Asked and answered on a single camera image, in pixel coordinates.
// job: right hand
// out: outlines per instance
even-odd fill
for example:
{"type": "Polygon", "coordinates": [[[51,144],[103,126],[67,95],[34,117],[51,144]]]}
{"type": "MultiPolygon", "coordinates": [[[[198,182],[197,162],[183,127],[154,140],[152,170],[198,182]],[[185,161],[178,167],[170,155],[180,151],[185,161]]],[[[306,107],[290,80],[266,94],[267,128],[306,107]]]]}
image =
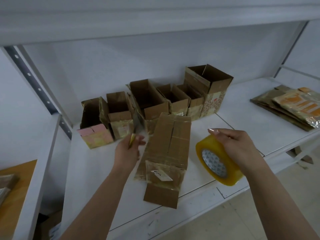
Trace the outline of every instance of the right hand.
{"type": "Polygon", "coordinates": [[[269,167],[245,131],[213,128],[208,132],[224,146],[226,153],[245,176],[269,167]]]}

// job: white metal shelving unit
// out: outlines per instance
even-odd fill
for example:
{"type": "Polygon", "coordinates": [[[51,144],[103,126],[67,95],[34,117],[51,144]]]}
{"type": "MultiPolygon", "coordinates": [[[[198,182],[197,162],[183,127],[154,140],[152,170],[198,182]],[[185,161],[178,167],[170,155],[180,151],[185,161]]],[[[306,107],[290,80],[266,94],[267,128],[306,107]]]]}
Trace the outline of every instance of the white metal shelving unit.
{"type": "MultiPolygon", "coordinates": [[[[185,65],[205,62],[213,62],[214,66],[218,63],[218,68],[235,76],[218,113],[192,123],[189,165],[178,209],[144,202],[145,182],[132,181],[133,172],[108,239],[156,239],[249,188],[245,178],[233,187],[224,186],[201,166],[194,146],[207,135],[207,128],[247,131],[275,173],[320,143],[316,140],[295,159],[291,158],[285,153],[287,150],[316,139],[320,130],[305,132],[249,102],[250,98],[279,84],[310,86],[320,92],[317,66],[298,67],[295,57],[299,49],[304,50],[299,47],[299,41],[295,41],[300,36],[304,42],[310,41],[310,36],[302,32],[308,29],[306,20],[320,19],[320,0],[197,0],[196,3],[193,0],[184,3],[180,0],[93,0],[89,5],[79,0],[48,1],[0,0],[0,45],[19,45],[15,47],[17,55],[55,110],[62,114],[60,125],[66,123],[69,128],[73,127],[62,231],[110,172],[117,144],[94,150],[87,148],[76,132],[81,117],[80,101],[125,89],[131,80],[150,78],[156,83],[178,83],[185,65]],[[269,77],[279,67],[276,78],[269,77]]],[[[303,55],[304,59],[308,57],[307,53],[303,55]]],[[[56,131],[59,120],[57,117],[55,130],[50,128],[52,132],[56,131]]],[[[14,239],[31,239],[33,235],[55,134],[48,137],[44,145],[47,154],[38,158],[14,239]],[[26,219],[31,219],[32,224],[23,224],[26,219]]]]}

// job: fingernail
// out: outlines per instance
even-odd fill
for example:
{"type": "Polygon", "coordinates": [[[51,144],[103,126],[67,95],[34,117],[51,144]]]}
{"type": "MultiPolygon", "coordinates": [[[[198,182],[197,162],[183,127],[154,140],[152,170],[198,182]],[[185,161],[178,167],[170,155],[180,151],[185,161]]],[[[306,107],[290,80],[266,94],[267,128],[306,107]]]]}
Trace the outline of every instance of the fingernail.
{"type": "Polygon", "coordinates": [[[208,129],[209,132],[212,132],[215,135],[219,134],[219,131],[217,129],[208,129]]]}

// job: forearm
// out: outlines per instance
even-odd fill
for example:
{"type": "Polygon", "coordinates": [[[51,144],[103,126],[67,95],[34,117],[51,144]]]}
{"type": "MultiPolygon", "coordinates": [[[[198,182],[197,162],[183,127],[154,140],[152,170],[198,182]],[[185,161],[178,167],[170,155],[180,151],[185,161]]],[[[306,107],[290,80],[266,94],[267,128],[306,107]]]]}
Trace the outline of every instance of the forearm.
{"type": "Polygon", "coordinates": [[[247,180],[268,239],[319,239],[268,166],[249,173],[247,180]]]}
{"type": "Polygon", "coordinates": [[[112,169],[60,240],[105,240],[128,176],[112,169]]]}

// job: handwritten label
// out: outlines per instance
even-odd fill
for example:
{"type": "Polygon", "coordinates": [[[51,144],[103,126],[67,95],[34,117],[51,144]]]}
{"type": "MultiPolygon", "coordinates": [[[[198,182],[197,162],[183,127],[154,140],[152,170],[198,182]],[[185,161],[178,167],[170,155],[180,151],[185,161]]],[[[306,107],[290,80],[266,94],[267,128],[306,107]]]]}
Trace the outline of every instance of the handwritten label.
{"type": "Polygon", "coordinates": [[[165,172],[163,172],[161,169],[159,170],[152,170],[152,173],[160,179],[161,181],[173,181],[172,178],[170,178],[165,172]]]}

